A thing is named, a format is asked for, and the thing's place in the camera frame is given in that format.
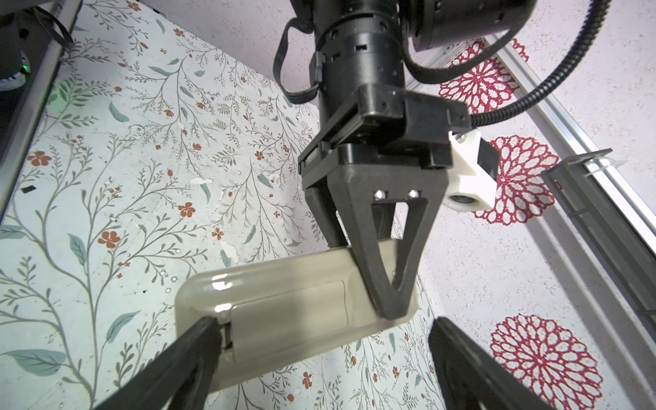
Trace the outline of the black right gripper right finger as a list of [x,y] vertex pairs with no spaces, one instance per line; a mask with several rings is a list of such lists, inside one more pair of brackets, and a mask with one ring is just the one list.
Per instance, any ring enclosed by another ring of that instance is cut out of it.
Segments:
[[538,395],[461,331],[451,320],[434,320],[428,336],[435,373],[447,409],[550,409]]

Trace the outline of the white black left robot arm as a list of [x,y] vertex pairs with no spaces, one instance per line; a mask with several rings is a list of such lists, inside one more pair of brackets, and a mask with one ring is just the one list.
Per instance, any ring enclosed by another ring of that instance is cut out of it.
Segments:
[[466,104],[407,89],[408,45],[432,47],[498,32],[502,44],[531,1],[296,1],[288,28],[312,34],[311,86],[320,130],[299,155],[309,208],[331,247],[350,246],[385,319],[410,298],[425,242],[446,197],[454,137],[473,129]]

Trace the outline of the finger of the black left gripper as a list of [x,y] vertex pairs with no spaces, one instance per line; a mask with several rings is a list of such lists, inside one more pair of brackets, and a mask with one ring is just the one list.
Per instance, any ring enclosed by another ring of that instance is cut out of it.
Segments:
[[[311,187],[304,191],[319,230],[324,235],[329,248],[345,247],[348,244],[343,227],[338,220],[338,210],[327,186]],[[372,205],[372,217],[378,239],[391,237],[396,205],[383,203]]]
[[[408,313],[420,257],[449,185],[444,169],[341,165],[327,184],[372,302],[385,319]],[[391,237],[398,203],[408,206],[390,277],[379,241]]]

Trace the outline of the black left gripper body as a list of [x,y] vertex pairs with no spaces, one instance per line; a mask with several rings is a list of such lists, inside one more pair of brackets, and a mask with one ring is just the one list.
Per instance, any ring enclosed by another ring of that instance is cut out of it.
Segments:
[[341,165],[454,165],[449,138],[472,129],[466,104],[391,85],[363,85],[321,126],[298,158],[302,188]]

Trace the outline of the white universal AC remote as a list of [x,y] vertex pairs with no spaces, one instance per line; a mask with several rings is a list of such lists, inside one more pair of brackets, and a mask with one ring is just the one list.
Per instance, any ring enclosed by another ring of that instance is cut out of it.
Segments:
[[179,335],[204,316],[223,328],[212,392],[404,324],[418,308],[412,296],[405,316],[379,316],[347,247],[199,273],[174,299]]

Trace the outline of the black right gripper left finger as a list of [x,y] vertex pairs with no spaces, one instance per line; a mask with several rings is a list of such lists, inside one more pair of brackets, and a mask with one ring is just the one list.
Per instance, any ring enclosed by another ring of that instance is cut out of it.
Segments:
[[98,409],[203,409],[221,354],[217,319],[205,316]]

